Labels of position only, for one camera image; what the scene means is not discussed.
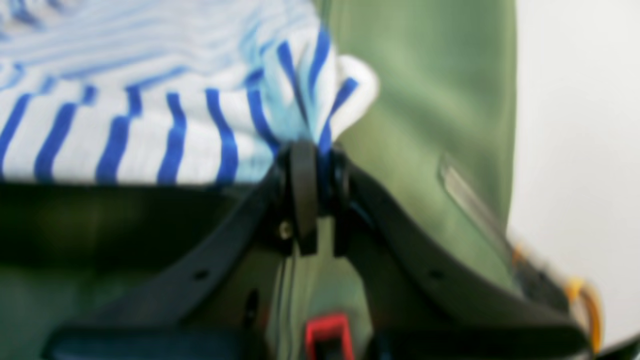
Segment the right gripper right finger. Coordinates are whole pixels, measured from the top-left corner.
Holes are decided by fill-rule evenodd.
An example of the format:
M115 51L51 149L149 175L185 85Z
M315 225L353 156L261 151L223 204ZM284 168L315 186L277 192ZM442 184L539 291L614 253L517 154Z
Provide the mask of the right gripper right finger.
M344 152L320 152L336 244L365 288L366 360L569 360L590 357L569 305L503 289L441 246Z

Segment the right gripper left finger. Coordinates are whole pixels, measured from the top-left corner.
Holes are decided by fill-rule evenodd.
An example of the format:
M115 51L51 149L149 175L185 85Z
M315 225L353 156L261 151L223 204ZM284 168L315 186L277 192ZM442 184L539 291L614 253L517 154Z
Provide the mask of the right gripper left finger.
M144 284L87 316L52 331L45 360L267 360L265 338L243 325L186 328L227 280L266 227L293 233L274 250L302 255L318 250L318 155L307 141L279 153L267 175L201 244Z

